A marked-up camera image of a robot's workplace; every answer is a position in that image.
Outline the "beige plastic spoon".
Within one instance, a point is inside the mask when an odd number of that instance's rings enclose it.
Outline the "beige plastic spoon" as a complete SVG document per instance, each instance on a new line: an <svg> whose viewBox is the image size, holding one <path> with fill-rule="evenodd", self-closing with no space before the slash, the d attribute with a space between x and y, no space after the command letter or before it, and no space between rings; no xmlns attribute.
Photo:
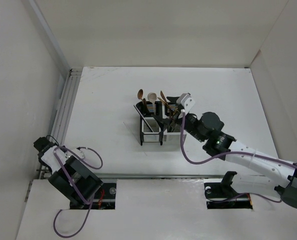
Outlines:
<svg viewBox="0 0 297 240"><path fill-rule="evenodd" d="M155 112L156 112L156 105L155 105L155 102L156 102L156 100L157 100L157 95L156 95L156 93L154 93L154 92L150 92L150 93L147 95L147 98L148 98L148 100L152 103L153 112L155 113Z"/></svg>

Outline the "copper round spoon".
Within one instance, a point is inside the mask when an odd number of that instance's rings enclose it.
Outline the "copper round spoon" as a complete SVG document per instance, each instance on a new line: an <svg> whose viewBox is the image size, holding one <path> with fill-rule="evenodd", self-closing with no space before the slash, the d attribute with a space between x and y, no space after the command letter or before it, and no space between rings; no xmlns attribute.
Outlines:
<svg viewBox="0 0 297 240"><path fill-rule="evenodd" d="M143 89L140 89L140 90L138 91L138 93L137 93L137 98L138 98L139 100L141 100L142 105L144 105L143 94L144 94Z"/></svg>

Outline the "black round spoon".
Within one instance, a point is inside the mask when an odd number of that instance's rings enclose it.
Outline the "black round spoon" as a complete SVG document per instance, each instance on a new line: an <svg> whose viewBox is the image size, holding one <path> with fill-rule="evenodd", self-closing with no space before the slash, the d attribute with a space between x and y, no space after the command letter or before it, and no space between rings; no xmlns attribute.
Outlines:
<svg viewBox="0 0 297 240"><path fill-rule="evenodd" d="M143 102L142 101L138 102L135 106L141 112L142 115L145 114L145 112L144 112L145 109L144 109L144 105L143 105Z"/></svg>

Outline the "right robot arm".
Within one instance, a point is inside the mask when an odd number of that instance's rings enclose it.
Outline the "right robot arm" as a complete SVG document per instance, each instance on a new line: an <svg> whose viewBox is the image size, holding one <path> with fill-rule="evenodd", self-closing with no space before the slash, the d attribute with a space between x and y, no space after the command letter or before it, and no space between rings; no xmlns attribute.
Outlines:
<svg viewBox="0 0 297 240"><path fill-rule="evenodd" d="M190 112L195 101L189 93L178 97L162 95L159 100L168 108L170 116L155 115L154 119L162 128L180 127L180 149L188 163L203 165L220 159L258 173L257 176L242 177L235 171L228 171L219 188L229 200L246 194L263 198L272 196L297 209L297 162L272 157L237 141L222 131L225 124L214 112L208 111L197 117ZM189 159L184 149L185 133L204 144L202 149L209 158L201 161Z"/></svg>

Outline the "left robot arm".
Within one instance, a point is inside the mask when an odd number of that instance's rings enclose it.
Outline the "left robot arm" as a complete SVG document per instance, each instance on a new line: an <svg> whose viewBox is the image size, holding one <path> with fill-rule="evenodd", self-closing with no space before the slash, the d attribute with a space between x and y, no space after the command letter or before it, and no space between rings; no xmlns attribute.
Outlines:
<svg viewBox="0 0 297 240"><path fill-rule="evenodd" d="M85 146L69 149L51 142L45 136L38 138L33 147L38 151L39 163L51 174L48 181L69 199L71 204L79 207L90 205L91 199L100 194L103 182L92 170L100 170L104 162L94 149ZM99 158L99 166L88 163L86 151Z"/></svg>

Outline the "white utensil container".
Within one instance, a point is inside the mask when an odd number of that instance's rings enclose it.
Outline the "white utensil container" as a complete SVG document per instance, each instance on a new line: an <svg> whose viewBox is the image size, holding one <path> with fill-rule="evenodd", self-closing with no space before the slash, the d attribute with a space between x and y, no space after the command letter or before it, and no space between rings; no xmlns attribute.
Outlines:
<svg viewBox="0 0 297 240"><path fill-rule="evenodd" d="M167 120L171 120L174 116L177 106L171 102L167 102L167 105L162 104L162 117ZM181 126L177 124L168 123L163 128L163 142L167 145L176 145L180 143Z"/></svg>

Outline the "black utensil container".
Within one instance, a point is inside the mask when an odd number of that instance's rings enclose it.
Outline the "black utensil container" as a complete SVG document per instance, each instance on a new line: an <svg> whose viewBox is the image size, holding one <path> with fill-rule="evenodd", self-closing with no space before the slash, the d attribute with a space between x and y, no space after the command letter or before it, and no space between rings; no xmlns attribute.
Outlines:
<svg viewBox="0 0 297 240"><path fill-rule="evenodd" d="M147 112L144 111L143 116L147 118L147 121L154 132L151 132L145 124L141 126L140 124L140 117L139 117L139 141L140 145L142 146L143 143L159 143L161 146L163 145L163 131L159 127L156 120L153 118L154 111L153 111L153 105L150 101L146 102L147 104Z"/></svg>

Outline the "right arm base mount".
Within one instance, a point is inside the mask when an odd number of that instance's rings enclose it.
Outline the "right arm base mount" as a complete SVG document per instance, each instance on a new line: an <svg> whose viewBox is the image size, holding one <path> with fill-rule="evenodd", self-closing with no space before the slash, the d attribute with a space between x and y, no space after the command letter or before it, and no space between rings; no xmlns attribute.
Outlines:
<svg viewBox="0 0 297 240"><path fill-rule="evenodd" d="M221 180L208 179L204 183L204 196L208 210L253 209L248 193L237 193L232 188L235 171L228 171Z"/></svg>

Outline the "aluminium frame rail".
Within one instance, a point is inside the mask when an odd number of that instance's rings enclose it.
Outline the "aluminium frame rail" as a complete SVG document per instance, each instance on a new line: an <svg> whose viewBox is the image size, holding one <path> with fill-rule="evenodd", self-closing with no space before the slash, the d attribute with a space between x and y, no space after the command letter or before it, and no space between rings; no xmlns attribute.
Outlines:
<svg viewBox="0 0 297 240"><path fill-rule="evenodd" d="M50 25L36 0L22 1L34 27L59 70L54 106L48 128L48 138L62 144L73 111L82 69L71 68Z"/></svg>

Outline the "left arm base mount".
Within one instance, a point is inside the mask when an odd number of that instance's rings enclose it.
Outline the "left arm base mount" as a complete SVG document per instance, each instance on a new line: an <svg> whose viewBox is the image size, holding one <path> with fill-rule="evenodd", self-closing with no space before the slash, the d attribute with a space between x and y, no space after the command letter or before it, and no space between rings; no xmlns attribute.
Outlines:
<svg viewBox="0 0 297 240"><path fill-rule="evenodd" d="M80 195L72 187L68 194L71 210L86 210L90 204L92 210L114 210L117 193L116 182L103 182L101 179L80 178L75 182Z"/></svg>

